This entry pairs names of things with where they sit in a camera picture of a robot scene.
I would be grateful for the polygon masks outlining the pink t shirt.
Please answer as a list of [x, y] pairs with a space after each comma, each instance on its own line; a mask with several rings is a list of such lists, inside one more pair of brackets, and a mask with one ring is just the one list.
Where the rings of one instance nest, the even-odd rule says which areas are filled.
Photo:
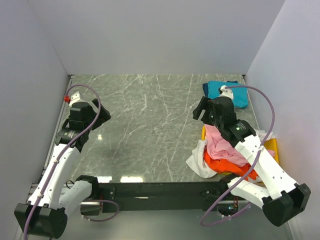
[[222, 138], [221, 133], [215, 126], [204, 125], [207, 139], [207, 153], [213, 160], [225, 159], [228, 162], [243, 167], [248, 161], [231, 144]]

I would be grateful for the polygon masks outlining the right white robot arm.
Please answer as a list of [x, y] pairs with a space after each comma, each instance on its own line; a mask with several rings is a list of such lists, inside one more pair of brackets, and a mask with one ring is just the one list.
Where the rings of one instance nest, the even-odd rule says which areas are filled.
[[209, 99], [203, 96], [192, 112], [193, 119], [215, 126], [222, 138], [238, 151], [261, 178], [264, 187], [229, 174], [219, 187], [222, 198], [241, 197], [261, 208], [274, 226], [280, 227], [303, 212], [311, 189], [297, 183], [275, 161], [263, 146], [251, 125], [237, 118], [234, 104], [227, 96]]

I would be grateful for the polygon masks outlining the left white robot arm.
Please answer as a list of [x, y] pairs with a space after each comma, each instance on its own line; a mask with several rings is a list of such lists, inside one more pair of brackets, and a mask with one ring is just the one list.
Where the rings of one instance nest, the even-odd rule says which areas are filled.
[[55, 136], [53, 153], [40, 183], [26, 203], [15, 207], [14, 215], [24, 239], [28, 235], [60, 238], [73, 210], [86, 199], [94, 201], [101, 197], [97, 177], [88, 175], [79, 176], [74, 185], [61, 194], [90, 131], [111, 119], [96, 98], [92, 103], [70, 99], [69, 106], [69, 116]]

